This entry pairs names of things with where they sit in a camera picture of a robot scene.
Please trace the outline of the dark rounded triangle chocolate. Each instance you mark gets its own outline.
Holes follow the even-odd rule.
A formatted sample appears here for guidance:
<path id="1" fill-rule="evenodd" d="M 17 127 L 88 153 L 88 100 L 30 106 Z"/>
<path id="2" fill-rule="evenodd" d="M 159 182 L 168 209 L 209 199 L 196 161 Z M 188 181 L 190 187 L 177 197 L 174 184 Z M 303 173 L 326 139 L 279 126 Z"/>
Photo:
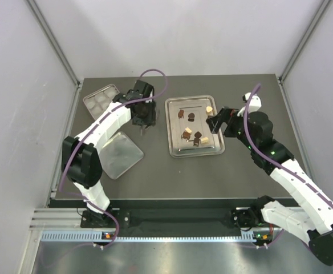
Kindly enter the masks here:
<path id="1" fill-rule="evenodd" d="M 194 113 L 190 113 L 190 114 L 188 115 L 188 121 L 189 121 L 189 122 L 194 122 L 194 120 L 195 120 L 195 114 L 194 114 Z"/>

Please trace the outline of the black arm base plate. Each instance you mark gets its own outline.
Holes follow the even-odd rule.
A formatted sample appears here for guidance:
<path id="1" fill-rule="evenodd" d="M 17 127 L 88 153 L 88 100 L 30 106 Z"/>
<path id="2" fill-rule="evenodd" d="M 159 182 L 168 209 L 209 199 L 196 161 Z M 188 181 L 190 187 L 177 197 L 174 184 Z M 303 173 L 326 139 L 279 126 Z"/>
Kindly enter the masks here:
<path id="1" fill-rule="evenodd" d="M 96 213 L 82 213 L 82 228 L 109 228 L 118 223 L 121 229 L 181 230 L 187 227 L 253 228 L 266 225 L 258 212 L 237 208 L 121 208 Z"/>

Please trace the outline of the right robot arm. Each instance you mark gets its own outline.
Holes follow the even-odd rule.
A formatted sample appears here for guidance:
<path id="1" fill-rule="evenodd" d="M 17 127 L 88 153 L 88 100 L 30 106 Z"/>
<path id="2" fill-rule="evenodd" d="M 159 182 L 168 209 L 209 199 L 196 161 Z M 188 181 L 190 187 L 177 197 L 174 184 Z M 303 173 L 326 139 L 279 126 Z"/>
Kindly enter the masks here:
<path id="1" fill-rule="evenodd" d="M 333 201 L 304 172 L 293 154 L 273 137 L 273 123 L 260 112 L 261 100 L 247 93 L 241 109 L 222 108 L 215 114 L 206 108 L 211 133 L 226 124 L 224 136 L 238 139 L 250 151 L 253 162 L 279 183 L 300 206 L 295 212 L 277 200 L 262 196 L 250 206 L 250 219 L 258 226 L 276 225 L 307 245 L 325 265 L 333 266 Z"/>

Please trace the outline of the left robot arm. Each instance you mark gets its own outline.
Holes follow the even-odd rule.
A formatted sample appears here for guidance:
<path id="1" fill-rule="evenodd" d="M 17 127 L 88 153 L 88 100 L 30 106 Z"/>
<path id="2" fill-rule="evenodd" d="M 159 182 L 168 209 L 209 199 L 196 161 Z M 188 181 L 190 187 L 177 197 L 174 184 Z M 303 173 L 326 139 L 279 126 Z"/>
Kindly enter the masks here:
<path id="1" fill-rule="evenodd" d="M 113 221 L 113 212 L 108 209 L 110 199 L 104 192 L 100 178 L 103 173 L 99 154 L 104 145 L 124 124 L 130 120 L 138 126 L 153 126 L 156 123 L 157 96 L 154 90 L 129 90 L 117 94 L 108 108 L 86 130 L 76 137 L 68 136 L 62 143 L 62 177 L 59 190 L 65 179 L 80 191 L 90 216 L 100 226 Z"/>

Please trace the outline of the milk chocolate block top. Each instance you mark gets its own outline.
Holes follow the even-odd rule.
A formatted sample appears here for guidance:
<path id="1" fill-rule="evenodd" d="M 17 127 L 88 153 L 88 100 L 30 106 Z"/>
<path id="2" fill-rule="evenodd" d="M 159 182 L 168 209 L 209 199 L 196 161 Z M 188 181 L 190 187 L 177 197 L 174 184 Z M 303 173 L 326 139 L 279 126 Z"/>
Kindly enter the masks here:
<path id="1" fill-rule="evenodd" d="M 184 110 L 181 109 L 181 110 L 178 112 L 177 116 L 178 116 L 179 119 L 182 119 L 182 118 L 184 117 Z"/>

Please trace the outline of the cream heart chocolate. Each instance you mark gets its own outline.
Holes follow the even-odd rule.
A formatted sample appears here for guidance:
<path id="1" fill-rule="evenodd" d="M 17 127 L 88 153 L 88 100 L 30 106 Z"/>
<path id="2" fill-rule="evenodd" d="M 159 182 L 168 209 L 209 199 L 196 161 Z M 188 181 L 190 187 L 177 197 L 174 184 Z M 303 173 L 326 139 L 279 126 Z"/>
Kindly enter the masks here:
<path id="1" fill-rule="evenodd" d="M 206 114 L 207 114 L 207 116 L 213 116 L 213 108 L 210 106 L 207 106 Z"/>

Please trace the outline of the steel tongs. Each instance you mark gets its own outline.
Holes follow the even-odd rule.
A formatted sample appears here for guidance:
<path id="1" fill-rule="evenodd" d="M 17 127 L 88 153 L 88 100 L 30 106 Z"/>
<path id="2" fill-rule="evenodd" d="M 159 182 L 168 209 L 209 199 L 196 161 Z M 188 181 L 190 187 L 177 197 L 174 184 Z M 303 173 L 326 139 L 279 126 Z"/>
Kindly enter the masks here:
<path id="1" fill-rule="evenodd" d="M 141 135 L 141 136 L 144 136 L 150 128 L 152 128 L 152 127 L 154 127 L 154 126 L 156 125 L 156 122 L 158 121 L 159 116 L 160 116 L 160 110 L 159 110 L 159 109 L 156 109 L 156 111 L 155 111 L 155 122 L 154 122 L 154 124 L 150 124 L 150 125 L 142 125 L 142 126 L 140 126 L 140 135 Z"/>

